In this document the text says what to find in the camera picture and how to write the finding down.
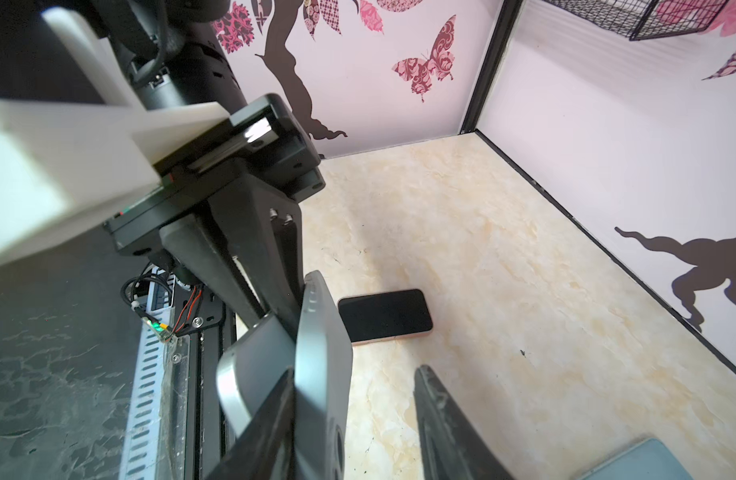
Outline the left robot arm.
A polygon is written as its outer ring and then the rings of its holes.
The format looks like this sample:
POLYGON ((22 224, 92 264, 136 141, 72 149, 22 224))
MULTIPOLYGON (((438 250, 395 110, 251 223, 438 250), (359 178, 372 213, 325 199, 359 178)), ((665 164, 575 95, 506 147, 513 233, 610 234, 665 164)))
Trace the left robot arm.
POLYGON ((0 266, 104 226, 245 321, 299 331, 307 130, 244 97, 225 1, 0 1, 0 266))

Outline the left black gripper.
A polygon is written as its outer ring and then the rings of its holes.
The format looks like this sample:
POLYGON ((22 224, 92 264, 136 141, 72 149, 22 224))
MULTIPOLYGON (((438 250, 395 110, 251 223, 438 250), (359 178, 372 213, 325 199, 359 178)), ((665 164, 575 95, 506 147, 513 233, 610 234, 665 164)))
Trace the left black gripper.
POLYGON ((304 291, 298 203, 324 188, 320 162, 285 102, 267 94, 166 156, 156 167, 162 185, 104 229, 121 255, 163 246, 247 327, 273 313, 295 338, 304 291), (217 225, 188 214, 208 199, 217 225))

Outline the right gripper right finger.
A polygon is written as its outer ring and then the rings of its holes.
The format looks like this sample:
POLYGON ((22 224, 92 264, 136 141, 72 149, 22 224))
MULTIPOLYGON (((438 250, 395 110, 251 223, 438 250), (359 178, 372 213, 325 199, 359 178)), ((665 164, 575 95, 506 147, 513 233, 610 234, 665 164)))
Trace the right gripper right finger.
POLYGON ((414 374, 414 401, 426 479, 510 479, 434 370, 414 374))

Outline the light blue phone case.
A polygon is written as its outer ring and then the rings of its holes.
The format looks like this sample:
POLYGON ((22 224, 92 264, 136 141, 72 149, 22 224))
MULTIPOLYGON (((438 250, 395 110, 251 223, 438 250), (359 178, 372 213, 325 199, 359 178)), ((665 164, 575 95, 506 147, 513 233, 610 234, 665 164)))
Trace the light blue phone case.
POLYGON ((583 480, 692 480, 676 456, 657 438, 647 438, 580 476, 583 480))

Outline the white phone case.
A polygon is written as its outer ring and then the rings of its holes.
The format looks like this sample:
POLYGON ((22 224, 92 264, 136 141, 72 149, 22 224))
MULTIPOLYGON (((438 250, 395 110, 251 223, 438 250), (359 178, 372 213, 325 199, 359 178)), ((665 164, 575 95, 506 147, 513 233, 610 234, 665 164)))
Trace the white phone case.
POLYGON ((295 477, 342 479, 353 348, 319 271, 305 277, 296 339, 295 477))

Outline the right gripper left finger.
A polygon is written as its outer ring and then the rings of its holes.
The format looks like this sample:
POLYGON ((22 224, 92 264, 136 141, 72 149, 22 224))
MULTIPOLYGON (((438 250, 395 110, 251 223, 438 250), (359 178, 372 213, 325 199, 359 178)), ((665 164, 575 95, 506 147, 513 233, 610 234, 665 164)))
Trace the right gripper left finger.
POLYGON ((295 387, 293 369, 279 378, 260 409, 209 480, 293 479, 295 387))

